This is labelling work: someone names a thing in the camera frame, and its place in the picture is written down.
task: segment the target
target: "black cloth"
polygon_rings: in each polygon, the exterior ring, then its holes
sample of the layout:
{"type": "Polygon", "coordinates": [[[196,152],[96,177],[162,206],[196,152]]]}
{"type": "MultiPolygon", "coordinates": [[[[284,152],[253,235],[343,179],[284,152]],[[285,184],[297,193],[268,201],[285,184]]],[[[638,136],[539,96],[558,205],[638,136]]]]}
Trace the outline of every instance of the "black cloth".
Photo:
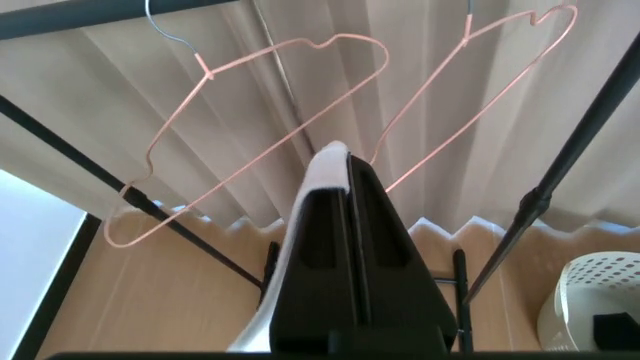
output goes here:
{"type": "Polygon", "coordinates": [[[594,315],[593,340],[600,350],[640,351],[640,325],[626,312],[594,315]]]}

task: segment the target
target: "wooden floor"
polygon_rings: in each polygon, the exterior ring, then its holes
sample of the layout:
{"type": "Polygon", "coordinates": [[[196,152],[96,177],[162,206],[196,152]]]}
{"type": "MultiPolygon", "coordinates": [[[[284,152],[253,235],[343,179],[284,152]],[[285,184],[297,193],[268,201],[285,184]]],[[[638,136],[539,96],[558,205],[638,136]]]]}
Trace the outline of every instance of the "wooden floor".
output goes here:
{"type": "MultiPolygon", "coordinates": [[[[186,218],[182,222],[249,272],[262,278],[270,241],[284,224],[257,229],[240,221],[230,229],[186,218]]],[[[124,242],[156,222],[132,211],[114,224],[124,242]]],[[[453,251],[467,256],[469,280],[485,264],[503,229],[472,219],[448,234],[422,219],[409,232],[434,276],[453,276],[453,251]]],[[[568,234],[537,224],[472,302],[476,350],[540,350],[538,311],[562,267],[595,251],[640,252],[640,231],[587,226],[568,234]]],[[[440,285],[455,312],[451,285],[440,285]]],[[[169,229],[130,249],[109,247],[96,236],[40,351],[225,350],[253,316],[258,289],[169,229]]]]}

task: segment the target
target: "pink hanger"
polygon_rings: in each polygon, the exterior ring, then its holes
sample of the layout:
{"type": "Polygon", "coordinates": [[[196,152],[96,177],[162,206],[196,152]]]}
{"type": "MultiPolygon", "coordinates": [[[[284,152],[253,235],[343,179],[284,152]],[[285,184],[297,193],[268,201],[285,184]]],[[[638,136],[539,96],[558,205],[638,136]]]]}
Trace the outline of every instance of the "pink hanger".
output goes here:
{"type": "MultiPolygon", "coordinates": [[[[462,48],[464,48],[469,41],[471,41],[472,39],[484,34],[485,32],[492,30],[500,25],[505,24],[508,21],[523,17],[523,16],[527,16],[529,15],[531,17],[531,25],[535,26],[539,23],[541,23],[542,21],[544,21],[552,12],[557,11],[557,10],[562,10],[562,9],[569,9],[572,11],[573,15],[571,18],[571,21],[569,23],[569,25],[567,26],[567,28],[565,29],[565,31],[562,33],[562,35],[560,37],[558,37],[558,39],[551,44],[549,47],[547,47],[542,53],[540,53],[540,55],[538,55],[522,72],[520,72],[520,74],[518,74],[518,76],[516,76],[502,91],[500,91],[493,99],[491,99],[491,101],[489,101],[489,103],[487,103],[487,105],[485,105],[480,112],[478,112],[478,114],[476,114],[473,118],[471,118],[471,120],[469,120],[469,122],[467,122],[467,124],[465,124],[462,128],[460,128],[460,130],[458,130],[456,133],[454,133],[449,139],[447,139],[445,142],[443,142],[440,146],[438,146],[434,151],[432,151],[429,155],[427,155],[425,158],[423,158],[420,162],[418,162],[414,167],[412,167],[409,171],[407,171],[404,175],[402,175],[398,180],[396,180],[393,184],[391,184],[386,191],[389,192],[391,191],[393,188],[395,188],[399,183],[401,183],[404,179],[406,179],[411,173],[413,173],[416,169],[418,169],[420,166],[422,166],[425,162],[427,162],[429,159],[433,158],[438,152],[440,152],[445,146],[447,146],[449,143],[451,143],[453,140],[455,140],[458,136],[460,136],[464,131],[466,131],[475,121],[478,120],[478,118],[480,118],[480,116],[482,116],[491,106],[493,106],[493,104],[495,104],[495,102],[502,97],[509,89],[511,89],[515,83],[517,83],[527,72],[529,72],[529,70],[531,70],[531,68],[533,66],[535,66],[535,64],[537,64],[540,59],[542,59],[542,57],[544,57],[547,53],[549,53],[549,51],[551,51],[551,49],[553,49],[558,43],[560,43],[560,41],[562,41],[562,39],[564,39],[564,37],[567,35],[567,33],[569,32],[569,30],[573,27],[575,20],[576,20],[576,16],[578,14],[578,9],[573,6],[573,5],[559,5],[556,6],[552,9],[550,9],[549,11],[547,11],[540,19],[536,20],[536,14],[535,11],[530,10],[530,11],[525,11],[525,12],[521,12],[515,15],[511,15],[508,17],[505,17],[501,20],[498,20],[490,25],[485,26],[484,28],[477,30],[473,33],[470,33],[471,30],[471,20],[472,20],[472,14],[468,14],[467,15],[467,19],[465,21],[465,29],[464,29],[464,34],[462,39],[460,40],[460,43],[453,49],[453,51],[445,58],[445,60],[436,68],[436,70],[433,72],[433,74],[431,74],[431,76],[426,80],[426,82],[418,89],[418,91],[413,95],[413,97],[407,102],[407,104],[400,110],[400,112],[398,112],[398,114],[389,122],[389,124],[385,127],[382,135],[380,136],[375,150],[374,150],[374,154],[371,158],[370,163],[373,164],[377,158],[377,154],[380,150],[380,147],[382,145],[382,142],[384,141],[384,139],[387,137],[387,135],[389,134],[389,132],[391,131],[391,129],[393,128],[393,126],[396,125],[396,123],[398,122],[398,120],[400,119],[400,117],[402,115],[404,115],[404,113],[407,111],[407,109],[415,102],[415,100],[418,98],[418,96],[420,96],[420,94],[431,84],[431,82],[440,74],[440,72],[446,67],[446,65],[453,59],[453,57],[458,54],[458,52],[460,52],[460,50],[462,48]]],[[[160,31],[163,35],[172,38],[174,40],[178,40],[178,41],[182,41],[185,44],[187,44],[189,47],[191,47],[193,49],[193,47],[187,43],[186,41],[182,40],[182,39],[178,39],[175,37],[172,37],[164,32],[162,32],[156,25],[155,23],[153,23],[153,20],[151,20],[152,24],[154,25],[154,27],[156,27],[156,29],[158,31],[160,31]]],[[[382,64],[382,66],[380,68],[378,68],[374,73],[372,73],[369,77],[367,77],[366,79],[364,79],[363,81],[361,81],[358,85],[356,85],[355,87],[353,87],[352,89],[350,89],[348,92],[346,92],[345,94],[343,94],[342,96],[340,96],[339,98],[337,98],[336,100],[334,100],[331,104],[329,104],[326,108],[320,110],[318,113],[316,113],[314,116],[312,116],[310,119],[308,119],[307,121],[305,121],[302,125],[300,125],[299,127],[297,127],[296,129],[294,129],[293,131],[291,131],[289,134],[287,134],[286,136],[284,136],[282,139],[280,139],[278,142],[276,142],[275,144],[273,144],[272,146],[270,146],[267,150],[265,150],[264,152],[262,152],[259,156],[257,156],[256,158],[254,158],[253,160],[251,160],[249,163],[247,163],[246,165],[244,165],[243,167],[241,167],[239,170],[237,170],[236,172],[234,172],[231,176],[229,176],[228,178],[224,179],[223,181],[221,181],[219,184],[217,184],[215,187],[213,187],[211,190],[207,191],[205,194],[203,194],[202,196],[200,196],[198,199],[196,199],[195,201],[193,201],[191,204],[185,206],[183,209],[181,209],[180,211],[176,212],[175,214],[173,214],[172,216],[170,216],[169,218],[167,218],[166,220],[164,220],[163,222],[159,223],[158,225],[156,225],[155,227],[151,228],[150,230],[148,230],[147,232],[145,232],[144,234],[140,235],[139,237],[137,237],[136,239],[126,243],[126,244],[117,244],[115,243],[110,236],[109,230],[111,227],[111,219],[114,216],[114,211],[111,211],[111,213],[109,214],[109,216],[106,219],[105,222],[105,226],[104,226],[104,236],[105,239],[107,240],[107,242],[109,244],[111,244],[112,246],[116,247],[116,248],[125,248],[125,247],[129,247],[132,245],[137,244],[138,242],[144,240],[145,238],[147,238],[148,236],[150,236],[151,234],[153,234],[155,231],[157,231],[158,229],[160,229],[162,226],[166,225],[168,222],[170,222],[171,220],[175,219],[176,217],[182,215],[183,213],[189,211],[191,208],[193,208],[196,204],[198,204],[200,201],[204,200],[206,197],[208,197],[209,195],[213,194],[214,192],[216,192],[218,189],[222,188],[224,185],[226,185],[229,181],[233,180],[234,178],[236,178],[237,176],[239,176],[240,174],[242,174],[244,171],[246,171],[247,169],[249,169],[251,166],[253,166],[256,162],[258,162],[260,159],[262,159],[263,157],[265,157],[266,155],[268,155],[271,151],[275,150],[277,147],[279,147],[280,145],[282,145],[284,142],[286,142],[287,140],[291,139],[294,135],[296,135],[297,133],[299,133],[300,131],[302,131],[304,128],[306,128],[308,125],[310,125],[313,121],[317,120],[320,116],[324,115],[326,112],[328,112],[329,110],[331,110],[332,108],[334,108],[336,105],[338,105],[341,101],[345,100],[348,96],[350,96],[352,93],[354,93],[355,91],[359,90],[361,87],[363,87],[365,84],[367,84],[369,81],[373,80],[376,76],[378,76],[382,70],[384,70],[384,68],[387,66],[387,64],[389,63],[389,52],[387,50],[387,48],[384,46],[384,44],[382,44],[380,41],[373,39],[371,37],[368,36],[363,36],[363,35],[357,35],[357,34],[336,34],[334,36],[332,36],[329,40],[321,43],[321,44],[315,44],[313,43],[311,40],[309,39],[305,39],[305,38],[298,38],[298,39],[293,39],[293,40],[288,40],[288,41],[284,41],[280,44],[277,45],[273,45],[270,46],[266,49],[257,51],[251,55],[247,55],[243,58],[240,58],[238,60],[232,61],[226,65],[220,66],[214,70],[209,70],[206,63],[204,62],[204,60],[200,57],[200,55],[194,50],[194,56],[196,58],[196,60],[198,61],[198,63],[200,64],[200,66],[202,67],[202,69],[204,70],[204,76],[202,77],[202,79],[198,82],[198,84],[196,85],[196,87],[191,91],[191,93],[189,93],[189,95],[186,97],[186,99],[180,104],[180,106],[176,109],[176,111],[169,117],[169,120],[167,120],[167,122],[160,128],[160,130],[158,131],[158,133],[156,134],[156,136],[153,138],[153,140],[151,141],[149,147],[147,148],[147,152],[145,155],[145,160],[147,163],[147,175],[144,176],[143,178],[140,179],[136,179],[133,180],[131,182],[129,182],[124,188],[122,188],[122,190],[120,191],[119,195],[120,197],[124,196],[124,194],[127,192],[127,190],[129,190],[130,187],[132,187],[134,184],[144,181],[146,179],[148,179],[152,174],[153,174],[153,163],[151,161],[151,151],[153,150],[154,146],[157,144],[157,142],[159,141],[160,137],[162,136],[162,134],[169,128],[169,126],[171,126],[171,124],[173,123],[173,121],[176,120],[176,117],[178,114],[180,114],[180,112],[182,112],[184,110],[184,108],[189,104],[189,102],[198,94],[198,92],[200,91],[200,89],[202,89],[202,87],[205,85],[205,83],[207,82],[207,80],[213,80],[215,77],[215,74],[223,72],[225,70],[228,70],[232,67],[244,64],[248,61],[251,61],[259,56],[268,54],[272,51],[275,51],[279,48],[285,47],[285,46],[289,46],[289,45],[294,45],[294,44],[298,44],[298,43],[303,43],[306,44],[308,46],[311,46],[314,49],[322,49],[328,45],[330,45],[331,43],[333,43],[335,40],[339,39],[339,38],[350,38],[350,39],[356,39],[356,40],[362,40],[362,41],[367,41],[370,43],[373,43],[375,45],[378,45],[380,48],[382,48],[382,50],[384,51],[385,54],[385,61],[382,64]]]]}

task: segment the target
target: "white cloth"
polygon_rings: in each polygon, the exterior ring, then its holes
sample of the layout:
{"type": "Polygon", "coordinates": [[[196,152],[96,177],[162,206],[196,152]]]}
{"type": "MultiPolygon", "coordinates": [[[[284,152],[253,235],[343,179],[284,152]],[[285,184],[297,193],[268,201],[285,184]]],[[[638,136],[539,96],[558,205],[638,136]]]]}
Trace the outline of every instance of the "white cloth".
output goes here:
{"type": "Polygon", "coordinates": [[[293,235],[295,234],[300,206],[307,195],[317,189],[340,188],[349,192],[349,174],[347,170],[347,147],[334,141],[320,150],[309,163],[298,195],[293,204],[291,218],[287,226],[287,232],[282,243],[282,249],[278,256],[276,269],[271,278],[271,283],[262,300],[257,313],[253,316],[249,325],[240,336],[231,344],[227,351],[269,351],[269,324],[273,317],[278,295],[282,287],[282,280],[289,263],[291,249],[293,248],[293,235]]]}

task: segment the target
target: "cloth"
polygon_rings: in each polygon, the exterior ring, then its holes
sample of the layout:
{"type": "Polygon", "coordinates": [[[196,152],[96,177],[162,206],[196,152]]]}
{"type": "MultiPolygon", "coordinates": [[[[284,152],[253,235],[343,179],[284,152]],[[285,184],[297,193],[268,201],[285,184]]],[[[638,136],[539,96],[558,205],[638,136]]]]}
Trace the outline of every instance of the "cloth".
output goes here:
{"type": "Polygon", "coordinates": [[[273,312],[278,300],[278,294],[282,287],[284,274],[289,263],[291,250],[293,249],[293,235],[298,223],[300,207],[306,196],[313,190],[318,189],[345,189],[349,192],[349,173],[347,169],[347,155],[349,150],[346,145],[339,141],[334,141],[320,150],[309,163],[304,180],[298,190],[298,195],[291,210],[291,217],[287,232],[282,243],[282,249],[278,256],[276,269],[271,278],[271,283],[267,288],[262,304],[249,322],[249,325],[242,331],[240,336],[231,344],[227,351],[269,351],[268,341],[262,341],[257,348],[251,346],[255,344],[255,338],[266,335],[268,339],[268,328],[273,317],[273,312]]]}
{"type": "Polygon", "coordinates": [[[594,315],[593,340],[600,350],[640,351],[640,325],[626,312],[594,315]]]}

